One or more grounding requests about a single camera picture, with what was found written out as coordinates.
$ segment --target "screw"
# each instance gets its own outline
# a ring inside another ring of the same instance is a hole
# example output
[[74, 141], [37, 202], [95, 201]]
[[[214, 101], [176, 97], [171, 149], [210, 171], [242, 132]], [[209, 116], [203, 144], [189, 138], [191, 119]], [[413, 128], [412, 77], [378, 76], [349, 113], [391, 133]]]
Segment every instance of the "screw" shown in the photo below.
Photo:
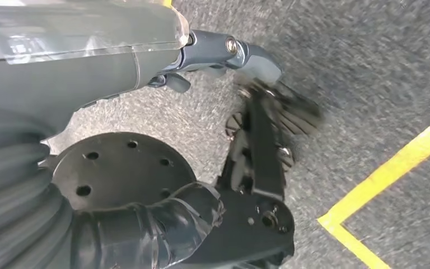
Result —
[[236, 54], [238, 51], [238, 47], [236, 45], [236, 40], [232, 36], [229, 36], [227, 38], [227, 41], [225, 42], [225, 46], [227, 47], [227, 51], [231, 54]]

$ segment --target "metal arm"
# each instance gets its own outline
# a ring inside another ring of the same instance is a hole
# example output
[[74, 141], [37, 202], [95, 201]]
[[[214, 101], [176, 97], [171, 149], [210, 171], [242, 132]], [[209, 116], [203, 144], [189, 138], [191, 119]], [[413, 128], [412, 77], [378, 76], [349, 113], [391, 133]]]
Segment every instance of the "metal arm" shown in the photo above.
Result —
[[148, 85], [167, 85], [177, 92], [185, 92], [190, 83], [176, 72], [202, 70], [218, 77], [223, 76], [227, 69], [237, 70], [247, 78], [256, 78], [267, 85], [274, 85], [283, 73], [280, 65], [260, 46], [236, 40], [227, 34], [193, 30], [177, 60]]

